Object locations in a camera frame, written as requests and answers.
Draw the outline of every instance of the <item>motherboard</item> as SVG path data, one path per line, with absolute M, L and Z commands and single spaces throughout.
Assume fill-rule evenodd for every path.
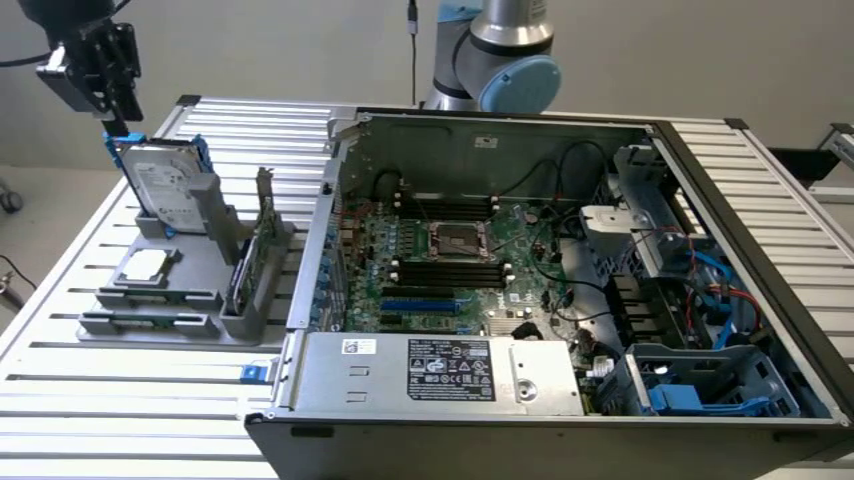
M 542 211 L 527 203 L 348 204 L 344 328 L 511 335 L 532 323 L 544 338 L 566 338 L 571 326 L 554 314 L 568 306 L 567 287 L 540 273 L 564 279 L 560 234 L 540 220 Z

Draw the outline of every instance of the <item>metal frame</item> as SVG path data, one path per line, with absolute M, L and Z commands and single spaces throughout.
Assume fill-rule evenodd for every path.
M 295 220 L 303 228 L 298 242 L 306 240 L 304 229 L 314 209 L 307 186 L 315 185 L 311 188 L 316 189 L 318 184 L 312 182 L 320 178 L 304 171 L 318 170 L 316 165 L 326 165 L 328 161 L 323 150 L 326 122 L 338 107 L 340 105 L 206 97 L 195 106 L 176 107 L 158 132 L 160 136 L 179 138 L 194 133 L 206 135 L 215 167 L 226 180 L 227 202 L 248 215 L 254 215 L 244 201 L 251 195 L 250 175 L 259 165 L 280 166 L 283 176 L 275 179 L 274 185 L 276 202 L 279 208 L 284 207 L 284 219 Z M 793 244 L 785 237 L 767 235 L 765 227 L 771 224 L 770 228 L 782 235 L 803 231 L 790 232 L 785 228 L 795 210 L 803 207 L 783 187 L 773 190 L 770 183 L 726 180 L 730 172 L 751 171 L 759 175 L 767 169 L 755 149 L 722 121 L 567 115 L 617 123 L 673 122 L 775 268 L 794 286 L 795 294 L 798 288 L 809 285 L 806 282 L 818 278 L 830 278 L 835 282 L 831 288 L 854 286 L 850 276 L 835 275 L 837 270 L 826 266 L 810 267 L 817 272 L 811 275 L 799 274 L 803 267 L 794 263 L 799 257 L 782 254 L 783 249 L 810 252 L 821 249 L 835 255 L 831 247 L 835 248 L 837 243 L 823 230 L 810 229 L 810 237 L 798 237 L 806 238 L 807 242 L 802 243 L 815 245 L 815 249 Z M 147 349 L 120 344 L 80 344 L 73 337 L 76 321 L 63 317 L 75 309 L 91 306 L 91 294 L 75 289 L 103 284 L 104 272 L 109 272 L 104 267 L 117 265 L 115 262 L 124 252 L 120 245 L 129 245 L 136 235 L 135 227 L 129 226 L 135 204 L 121 181 L 0 337 L 0 416 L 4 417 L 0 420 L 0 451 L 4 452 L 0 478 L 123 478 L 128 472 L 147 478 L 276 478 L 239 421 L 243 413 L 262 411 L 270 405 L 272 387 L 240 385 L 236 378 L 239 365 L 279 355 L 284 319 L 268 326 L 258 347 Z M 755 213 L 786 218 L 781 217 L 775 224 L 777 220 L 757 218 Z M 806 213 L 798 213 L 798 219 L 802 218 L 813 221 Z M 845 255 L 835 259 L 851 262 Z M 291 254 L 282 279 L 287 288 L 280 292 L 279 311 L 287 311 L 298 265 L 299 254 Z M 810 306 L 807 309 L 835 349 L 854 361 L 854 342 L 847 336 L 854 331 L 851 322 Z M 290 345 L 299 343 L 298 337 L 288 336 Z M 797 433 L 797 424 L 790 427 Z M 642 430 L 650 432 L 637 426 L 615 431 L 633 435 L 631 432 Z

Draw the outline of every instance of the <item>warning label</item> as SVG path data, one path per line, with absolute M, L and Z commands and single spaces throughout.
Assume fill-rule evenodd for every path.
M 490 342 L 410 339 L 408 367 L 412 400 L 495 401 Z

